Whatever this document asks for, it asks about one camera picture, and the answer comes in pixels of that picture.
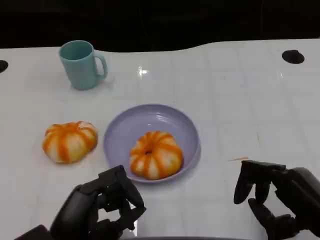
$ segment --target plate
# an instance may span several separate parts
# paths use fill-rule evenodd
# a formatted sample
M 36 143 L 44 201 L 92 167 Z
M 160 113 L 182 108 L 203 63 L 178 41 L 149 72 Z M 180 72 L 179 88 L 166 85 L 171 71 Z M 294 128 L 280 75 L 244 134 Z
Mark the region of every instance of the plate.
M 148 180 L 131 172 L 130 151 L 140 137 L 151 131 L 170 133 L 182 149 L 183 166 L 176 174 Z M 196 165 L 201 154 L 199 134 L 190 118 L 175 108 L 160 104 L 139 105 L 119 114 L 104 134 L 103 148 L 111 168 L 123 165 L 131 180 L 153 184 L 182 175 Z

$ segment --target mug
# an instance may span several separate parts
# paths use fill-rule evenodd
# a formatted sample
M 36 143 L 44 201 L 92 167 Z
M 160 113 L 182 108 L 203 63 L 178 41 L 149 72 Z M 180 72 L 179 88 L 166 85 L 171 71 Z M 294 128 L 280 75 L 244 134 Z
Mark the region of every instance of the mug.
M 91 89 L 107 77 L 106 59 L 100 53 L 95 52 L 94 47 L 87 41 L 67 42 L 60 48 L 59 56 L 66 75 L 75 89 Z M 98 73 L 95 58 L 102 62 L 103 75 Z

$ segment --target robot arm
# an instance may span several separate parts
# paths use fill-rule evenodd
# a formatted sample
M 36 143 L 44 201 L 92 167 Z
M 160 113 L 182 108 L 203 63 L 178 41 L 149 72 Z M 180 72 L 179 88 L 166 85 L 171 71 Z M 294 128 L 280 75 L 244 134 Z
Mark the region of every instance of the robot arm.
M 275 217 L 265 206 L 270 184 L 276 187 L 275 194 L 295 217 L 289 214 Z M 234 203 L 242 203 L 255 184 L 255 199 L 249 206 L 266 229 L 269 240 L 291 238 L 300 230 L 310 230 L 320 237 L 320 182 L 306 168 L 286 169 L 285 165 L 246 160 L 242 162 L 235 187 Z
M 123 230 L 133 230 L 134 222 L 146 208 L 124 167 L 114 167 L 98 176 L 98 179 L 74 188 L 49 232 L 44 226 L 38 226 L 17 240 L 118 240 Z M 119 210 L 120 218 L 98 222 L 99 209 Z

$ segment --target orange and white pastry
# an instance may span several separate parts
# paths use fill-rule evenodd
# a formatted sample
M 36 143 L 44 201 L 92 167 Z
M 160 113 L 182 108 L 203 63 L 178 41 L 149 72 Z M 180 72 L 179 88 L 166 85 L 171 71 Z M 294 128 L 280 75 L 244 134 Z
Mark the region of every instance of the orange and white pastry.
M 69 164 L 81 160 L 97 142 L 95 127 L 78 121 L 51 125 L 45 132 L 42 148 L 54 162 Z
M 170 133 L 149 131 L 138 139 L 130 152 L 131 171 L 149 180 L 177 173 L 183 165 L 183 152 Z

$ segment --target white table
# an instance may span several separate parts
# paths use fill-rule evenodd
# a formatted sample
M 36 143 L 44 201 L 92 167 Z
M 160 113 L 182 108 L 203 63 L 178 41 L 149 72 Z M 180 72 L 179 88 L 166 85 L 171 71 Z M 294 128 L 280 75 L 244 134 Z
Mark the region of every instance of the white table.
M 248 204 L 233 204 L 241 165 L 234 158 L 306 167 L 320 179 L 318 39 L 102 52 L 114 84 L 88 91 L 70 87 L 58 49 L 0 49 L 0 59 L 9 63 L 0 74 L 0 239 L 38 224 L 50 227 L 73 187 L 108 168 L 102 146 L 108 123 L 138 104 L 182 110 L 202 143 L 192 174 L 165 186 L 138 187 L 147 207 L 138 220 L 140 237 L 266 239 Z M 282 60 L 282 52 L 291 49 L 305 56 L 304 63 Z M 52 163 L 42 150 L 46 128 L 79 120 L 96 126 L 98 146 L 80 163 Z M 273 192 L 266 205 L 276 215 L 288 212 Z M 316 238 L 306 231 L 296 239 Z

